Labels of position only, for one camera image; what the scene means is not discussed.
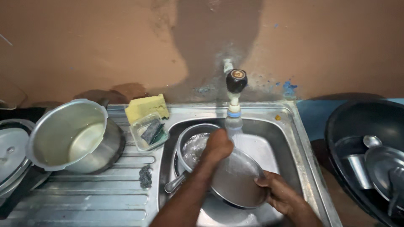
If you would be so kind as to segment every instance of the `stainless steel sink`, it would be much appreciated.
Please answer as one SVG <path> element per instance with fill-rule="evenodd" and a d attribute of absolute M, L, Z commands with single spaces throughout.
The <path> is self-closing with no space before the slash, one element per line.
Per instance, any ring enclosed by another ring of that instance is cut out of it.
<path fill-rule="evenodd" d="M 0 226 L 139 226 L 146 227 L 170 199 L 164 185 L 175 177 L 174 144 L 186 127 L 201 122 L 223 126 L 226 104 L 168 105 L 165 120 L 170 139 L 152 151 L 138 151 L 129 132 L 124 108 L 110 105 L 109 117 L 126 136 L 122 157 L 98 175 L 59 171 L 33 190 Z M 266 146 L 254 157 L 263 169 L 279 172 L 312 206 L 325 227 L 341 222 L 322 180 L 296 105 L 291 101 L 242 103 L 244 133 Z M 152 185 L 140 188 L 139 171 L 151 166 Z M 199 226 L 290 226 L 269 205 L 254 210 L 231 208 L 210 194 L 202 207 Z"/>
<path fill-rule="evenodd" d="M 224 127 L 225 107 L 197 105 L 191 108 L 170 109 L 170 139 L 165 143 L 160 165 L 158 206 L 164 206 L 172 194 L 165 184 L 180 172 L 176 165 L 175 143 L 179 134 L 189 126 L 212 123 Z M 255 142 L 267 144 L 265 153 L 249 153 L 264 170 L 278 172 L 287 183 L 310 203 L 324 226 L 341 226 L 319 168 L 313 159 L 307 135 L 293 102 L 245 103 L 242 105 L 243 132 Z M 210 193 L 202 206 L 197 226 L 293 226 L 292 223 L 268 204 L 253 209 L 239 210 L 219 201 Z"/>

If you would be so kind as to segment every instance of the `brown wall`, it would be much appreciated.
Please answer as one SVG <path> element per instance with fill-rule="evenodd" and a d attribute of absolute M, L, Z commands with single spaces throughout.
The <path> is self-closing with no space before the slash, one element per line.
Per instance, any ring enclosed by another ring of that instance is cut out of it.
<path fill-rule="evenodd" d="M 0 0 L 0 99 L 221 101 L 227 57 L 249 75 L 248 101 L 404 97 L 403 12 L 402 0 Z"/>

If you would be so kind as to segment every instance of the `yellow sponge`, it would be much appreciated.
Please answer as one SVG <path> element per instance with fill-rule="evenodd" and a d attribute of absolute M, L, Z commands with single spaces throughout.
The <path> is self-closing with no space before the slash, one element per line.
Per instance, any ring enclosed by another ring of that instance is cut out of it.
<path fill-rule="evenodd" d="M 125 113 L 130 124 L 137 119 L 154 112 L 158 112 L 161 118 L 168 118 L 170 116 L 163 94 L 141 99 L 133 99 L 130 101 L 128 108 L 125 109 Z"/>

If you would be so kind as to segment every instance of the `steel spoon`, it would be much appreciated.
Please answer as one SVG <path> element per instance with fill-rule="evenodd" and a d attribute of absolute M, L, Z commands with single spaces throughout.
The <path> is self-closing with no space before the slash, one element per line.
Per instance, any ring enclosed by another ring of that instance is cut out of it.
<path fill-rule="evenodd" d="M 377 138 L 376 136 L 373 135 L 366 135 L 363 137 L 363 143 L 365 144 L 365 146 L 367 146 L 368 148 L 371 147 L 378 147 L 383 145 L 382 142 L 380 141 L 379 138 Z"/>

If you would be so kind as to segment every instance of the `faucet handle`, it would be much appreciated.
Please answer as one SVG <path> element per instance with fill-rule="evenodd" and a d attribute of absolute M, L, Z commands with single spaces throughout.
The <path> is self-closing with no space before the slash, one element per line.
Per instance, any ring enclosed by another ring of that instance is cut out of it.
<path fill-rule="evenodd" d="M 226 76 L 227 90 L 233 94 L 238 94 L 247 85 L 247 73 L 241 69 L 233 69 Z"/>

